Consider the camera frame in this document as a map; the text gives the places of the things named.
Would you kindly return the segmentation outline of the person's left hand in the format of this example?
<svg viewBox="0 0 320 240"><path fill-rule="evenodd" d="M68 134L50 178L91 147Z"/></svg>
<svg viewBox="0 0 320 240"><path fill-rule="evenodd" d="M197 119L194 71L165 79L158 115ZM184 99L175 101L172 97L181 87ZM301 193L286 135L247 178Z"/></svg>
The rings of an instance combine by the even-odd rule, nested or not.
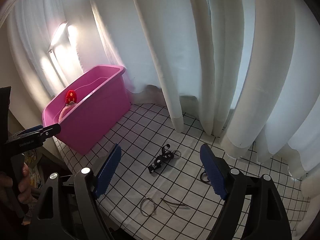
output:
<svg viewBox="0 0 320 240"><path fill-rule="evenodd" d="M22 168L23 178L18 184L18 189L20 194L18 195L18 200L22 204L29 204L33 197L31 195L31 186L30 186L30 176L29 176L29 167L24 163ZM5 176L1 173L1 203L7 204L8 197L5 192L6 188L12 187L12 179L8 176Z"/></svg>

